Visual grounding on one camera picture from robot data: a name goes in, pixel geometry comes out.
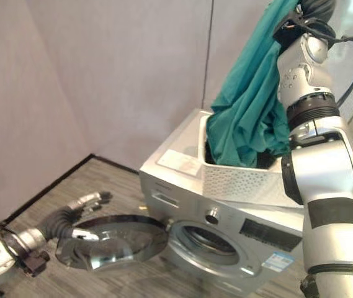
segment green fabric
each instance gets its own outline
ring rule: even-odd
[[[207,137],[218,165],[255,168],[258,152],[289,151],[287,116],[277,100],[280,45],[272,33],[297,2],[269,4],[211,106]]]

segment label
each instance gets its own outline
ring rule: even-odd
[[[276,272],[281,272],[291,265],[295,259],[285,253],[275,252],[263,264],[263,267],[269,268]]]
[[[171,149],[164,153],[157,164],[192,176],[196,176],[201,168],[201,162],[198,159]]]

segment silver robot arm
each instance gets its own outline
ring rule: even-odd
[[[74,228],[73,223],[84,214],[100,209],[111,197],[109,192],[94,192],[54,211],[35,228],[18,234],[8,233],[0,240],[0,284],[12,277],[19,267],[33,277],[45,270],[50,257],[45,251],[38,250],[52,238],[98,241],[97,235]]]
[[[325,70],[328,43],[303,34],[278,59],[279,101],[291,129],[286,194],[304,205],[307,297],[353,297],[353,139]]]

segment open washing machine door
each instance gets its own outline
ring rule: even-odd
[[[162,252],[168,243],[165,225],[142,215],[110,215],[77,224],[94,232],[98,242],[61,239],[58,260],[70,267],[102,271],[144,262]]]

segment laundry basket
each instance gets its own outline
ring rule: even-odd
[[[269,169],[219,166],[205,161],[206,126],[209,116],[200,120],[199,161],[202,164],[203,195],[211,199],[301,208],[285,195],[281,158]]]

